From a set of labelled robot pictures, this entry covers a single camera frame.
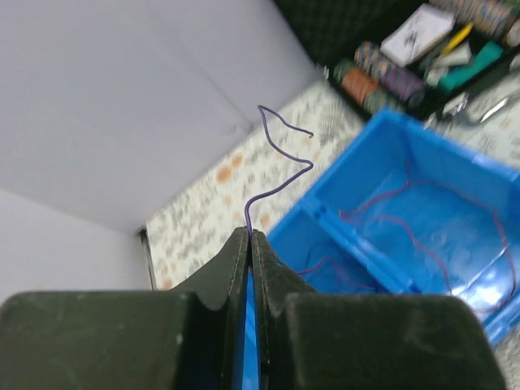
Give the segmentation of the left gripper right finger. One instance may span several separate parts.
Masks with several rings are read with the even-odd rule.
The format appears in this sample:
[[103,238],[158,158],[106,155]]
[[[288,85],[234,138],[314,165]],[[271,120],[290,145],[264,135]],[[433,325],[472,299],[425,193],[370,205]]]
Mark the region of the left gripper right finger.
[[326,294],[249,243],[262,389],[504,389],[481,324],[456,297]]

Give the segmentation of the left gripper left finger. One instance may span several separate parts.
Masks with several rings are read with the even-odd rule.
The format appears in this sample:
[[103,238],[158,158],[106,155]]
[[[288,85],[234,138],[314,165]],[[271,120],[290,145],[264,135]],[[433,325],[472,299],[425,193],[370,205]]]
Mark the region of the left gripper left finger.
[[1,308],[4,389],[239,389],[249,235],[167,291],[23,292]]

